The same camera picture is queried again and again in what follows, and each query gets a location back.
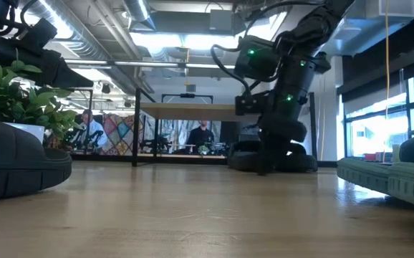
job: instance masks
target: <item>colorful quilt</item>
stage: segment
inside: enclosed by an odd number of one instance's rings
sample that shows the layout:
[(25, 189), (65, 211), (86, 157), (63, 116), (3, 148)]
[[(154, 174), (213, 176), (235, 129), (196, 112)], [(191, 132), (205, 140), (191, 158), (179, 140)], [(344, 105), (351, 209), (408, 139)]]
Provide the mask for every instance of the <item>colorful quilt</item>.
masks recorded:
[[(134, 139), (134, 115), (120, 117), (118, 115), (106, 114), (103, 116), (104, 132), (108, 141), (103, 145), (101, 155), (131, 156), (133, 152)], [(143, 137), (143, 122), (139, 124), (139, 142)]]

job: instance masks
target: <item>potted plant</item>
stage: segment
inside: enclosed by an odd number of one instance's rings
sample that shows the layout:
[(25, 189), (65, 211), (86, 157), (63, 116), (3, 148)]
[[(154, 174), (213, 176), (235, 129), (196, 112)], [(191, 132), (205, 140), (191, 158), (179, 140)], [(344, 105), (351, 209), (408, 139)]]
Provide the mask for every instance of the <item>potted plant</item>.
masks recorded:
[(18, 60), (17, 52), (10, 67), (0, 65), (0, 121), (42, 126), (62, 140), (70, 128), (80, 127), (74, 121), (77, 113), (63, 110), (61, 102), (56, 99), (67, 97), (71, 92), (49, 87), (23, 90), (19, 83), (11, 82), (16, 77), (40, 72), (39, 68)]

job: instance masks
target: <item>ceiling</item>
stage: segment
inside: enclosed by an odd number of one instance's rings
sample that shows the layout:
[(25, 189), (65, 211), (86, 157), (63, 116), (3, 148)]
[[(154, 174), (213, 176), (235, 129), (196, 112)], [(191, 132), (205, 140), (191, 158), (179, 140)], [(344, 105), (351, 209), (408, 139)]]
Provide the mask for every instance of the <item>ceiling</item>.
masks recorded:
[[(98, 42), (99, 45), (110, 55), (110, 58), (115, 60), (131, 60), (135, 57), (131, 57), (129, 52), (125, 51), (125, 48), (116, 40), (115, 36), (110, 32), (109, 28), (104, 25), (103, 20), (99, 17), (97, 12), (90, 8), (90, 0), (40, 0), (47, 3), (56, 3), (57, 1), (63, 1), (67, 8), (72, 12), (72, 14), (79, 19), (79, 21), (84, 24), (87, 31), (84, 33), (90, 33)], [(119, 21), (120, 26), (126, 33), (129, 32), (128, 28), (128, 18), (126, 18), (125, 8), (123, 6), (122, 0), (102, 0), (106, 2), (108, 8), (114, 13), (115, 18)], [(195, 40), (189, 42), (189, 35), (184, 34), (182, 31), (184, 29), (181, 24), (190, 24), (193, 23), (193, 20), (190, 20), (193, 15), (188, 15), (187, 13), (195, 13), (194, 16), (205, 17), (204, 13), (209, 13), (211, 10), (234, 10), (236, 13), (248, 14), (252, 10), (257, 10), (258, 8), (263, 7), (266, 3), (268, 5), (275, 3), (274, 1), (265, 1), (265, 0), (221, 0), (218, 3), (209, 3), (209, 1), (196, 0), (196, 1), (184, 1), (184, 0), (148, 0), (148, 6), (150, 7), (150, 15), (159, 13), (162, 16), (170, 17), (170, 14), (175, 12), (184, 13), (183, 15), (178, 15), (177, 18), (172, 18), (171, 20), (166, 21), (167, 28), (171, 28), (171, 24), (178, 24), (176, 29), (181, 31), (181, 33), (172, 33), (175, 35), (177, 40), (180, 40), (183, 45), (190, 45), (189, 54), (186, 51), (181, 51), (176, 48), (174, 45), (170, 44), (169, 38), (151, 38), (150, 40), (141, 40), (138, 37), (148, 37), (148, 34), (142, 32), (133, 31), (130, 33), (130, 38), (133, 41), (133, 44), (137, 45), (137, 55), (142, 57), (144, 60), (154, 60), (155, 56), (152, 53), (152, 49), (156, 45), (158, 48), (165, 47), (164, 51), (168, 54), (168, 59), (171, 62), (185, 62), (187, 59), (189, 62), (202, 63), (202, 64), (214, 64), (210, 55), (210, 51), (206, 49), (205, 45), (212, 44), (210, 39), (205, 37), (206, 34), (202, 37), (197, 37)], [(383, 22), (383, 16), (379, 14), (371, 17), (368, 16), (366, 10), (366, 0), (357, 0), (354, 8), (350, 11), (345, 23), (341, 30), (333, 37), (332, 40), (325, 46), (324, 51), (329, 54), (356, 54), (358, 52), (364, 51), (368, 47), (377, 43), (385, 36), (384, 28), (385, 24)], [(271, 13), (270, 17), (264, 17), (260, 21), (264, 21), (263, 24), (257, 24), (255, 30), (252, 31), (252, 34), (257, 34), (260, 37), (268, 37), (268, 39), (275, 38), (275, 35), (283, 32), (285, 30), (293, 29), (297, 22), (313, 10), (310, 6), (294, 6), (290, 9), (280, 9), (277, 13)], [(393, 27), (392, 32), (398, 30), (407, 22), (410, 22), (412, 17), (403, 18), (402, 16), (396, 16), (394, 19), (391, 19), (391, 25)], [(225, 44), (235, 44), (238, 37), (235, 33), (230, 33), (233, 35), (223, 37), (227, 38)], [(54, 40), (49, 44), (49, 49), (54, 49), (62, 53), (62, 56), (66, 59), (77, 59), (79, 56), (72, 52), (70, 49), (66, 48), (67, 44), (65, 42), (59, 43), (59, 41)], [(235, 53), (218, 51), (218, 56), (225, 65), (234, 65), (237, 55)], [(121, 67), (122, 71), (128, 77), (138, 76), (139, 80), (144, 81), (147, 91), (150, 95), (157, 101), (160, 101), (162, 94), (180, 94), (186, 92), (186, 83), (196, 85), (196, 94), (199, 95), (212, 95), (214, 96), (215, 103), (233, 103), (234, 97), (241, 94), (242, 86), (236, 80), (229, 78), (224, 72), (219, 69), (189, 69), (189, 70), (180, 70), (180, 69), (162, 69), (162, 68), (143, 68), (140, 72), (135, 72), (133, 67)], [(141, 85), (127, 85), (128, 83), (116, 80), (104, 74), (104, 70), (85, 70), (82, 72), (85, 77), (89, 77), (91, 80), (94, 80), (97, 83), (95, 89), (95, 97), (103, 98), (100, 88), (101, 84), (104, 81), (112, 85), (112, 92), (110, 96), (113, 98), (113, 101), (116, 101), (115, 106), (120, 106), (123, 99), (129, 94), (129, 87), (139, 87)], [(173, 98), (172, 102), (200, 102), (203, 103), (201, 99), (187, 100), (180, 98)]]

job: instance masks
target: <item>man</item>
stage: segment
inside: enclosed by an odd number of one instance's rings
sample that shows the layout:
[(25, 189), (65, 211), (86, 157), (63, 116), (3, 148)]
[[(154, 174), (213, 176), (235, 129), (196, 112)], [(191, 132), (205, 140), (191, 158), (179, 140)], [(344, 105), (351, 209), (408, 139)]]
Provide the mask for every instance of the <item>man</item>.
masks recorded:
[[(102, 131), (103, 134), (99, 137), (99, 140), (97, 141), (97, 149), (101, 148), (106, 142), (107, 142), (107, 135), (105, 135), (104, 128), (102, 125), (100, 125), (98, 122), (94, 120), (94, 117), (92, 116), (91, 110), (85, 110), (82, 114), (83, 123), (80, 124), (81, 127), (84, 128), (85, 132), (81, 135), (81, 138), (79, 139), (82, 143), (86, 140), (86, 130), (87, 130), (87, 124), (90, 124), (90, 135), (93, 135), (97, 131)], [(75, 137), (73, 137), (73, 140), (77, 139), (77, 136), (80, 132), (76, 134)]]
[(195, 145), (193, 147), (193, 153), (198, 152), (198, 147), (204, 145), (205, 143), (212, 143), (215, 138), (213, 133), (207, 129), (208, 121), (199, 121), (201, 124), (198, 128), (192, 129), (190, 136), (186, 141), (186, 145)]

